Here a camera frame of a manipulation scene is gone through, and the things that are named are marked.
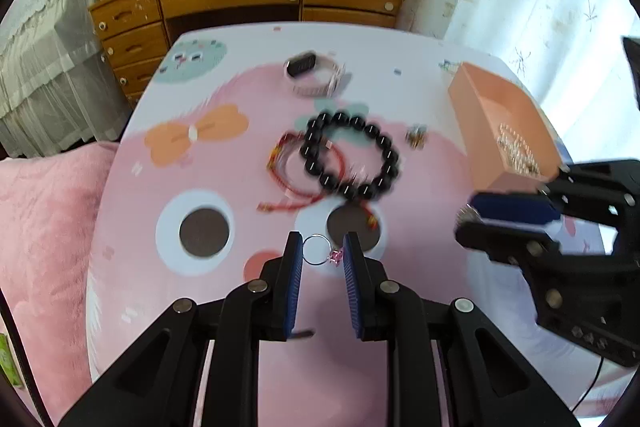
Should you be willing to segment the pink plastic tray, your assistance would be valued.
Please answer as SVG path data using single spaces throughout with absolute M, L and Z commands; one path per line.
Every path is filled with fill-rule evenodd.
M 559 173 L 555 135 L 517 84 L 463 63 L 448 92 L 478 191 L 533 192 Z

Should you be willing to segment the pink smartwatch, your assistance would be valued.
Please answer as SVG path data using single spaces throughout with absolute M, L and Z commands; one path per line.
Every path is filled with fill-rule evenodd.
M 344 65 L 314 51 L 294 55 L 283 65 L 283 78 L 288 87 L 302 98 L 332 98 L 341 87 L 344 74 Z

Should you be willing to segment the gold flower brooch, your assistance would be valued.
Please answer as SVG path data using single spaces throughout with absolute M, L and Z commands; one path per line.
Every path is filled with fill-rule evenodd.
M 405 141 L 413 150 L 422 150 L 427 137 L 427 127 L 423 124 L 416 124 L 407 129 Z

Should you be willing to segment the cartoon printed table mat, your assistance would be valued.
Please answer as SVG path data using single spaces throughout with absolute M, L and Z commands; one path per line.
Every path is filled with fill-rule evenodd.
M 305 51 L 345 66 L 332 98 L 296 96 L 283 65 Z M 168 52 L 120 142 L 94 231 L 87 287 L 90 372 L 99 377 L 176 299 L 207 303 L 258 277 L 291 232 L 307 239 L 295 327 L 309 338 L 260 349 L 264 426 L 382 426 L 386 350 L 350 324 L 344 273 L 328 245 L 356 231 L 370 257 L 419 295 L 469 298 L 581 417 L 608 413 L 630 374 L 540 329 L 517 269 L 454 240 L 473 192 L 448 88 L 467 62 L 515 72 L 489 54 L 400 31 L 329 24 L 245 25 L 194 31 Z M 336 198 L 307 204 L 317 182 L 288 156 L 288 188 L 266 165 L 287 131 L 343 109 L 378 124 L 400 155 L 378 225 Z M 422 150 L 407 129 L 427 127 Z

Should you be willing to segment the white floral curtain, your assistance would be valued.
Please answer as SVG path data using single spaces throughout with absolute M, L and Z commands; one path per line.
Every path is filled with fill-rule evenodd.
M 399 25 L 503 60 L 575 160 L 638 156 L 629 0 L 404 0 Z

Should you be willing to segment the green packet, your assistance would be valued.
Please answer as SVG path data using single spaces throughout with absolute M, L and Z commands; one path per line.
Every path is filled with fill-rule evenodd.
M 24 383 L 20 370 L 14 361 L 8 336 L 0 334 L 0 365 L 9 383 L 15 388 L 23 388 Z

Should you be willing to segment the white lace covered furniture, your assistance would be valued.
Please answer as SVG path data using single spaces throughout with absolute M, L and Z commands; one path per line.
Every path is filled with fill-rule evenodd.
M 131 114 L 94 32 L 98 0 L 14 0 L 1 22 L 1 145 L 51 156 L 114 141 Z

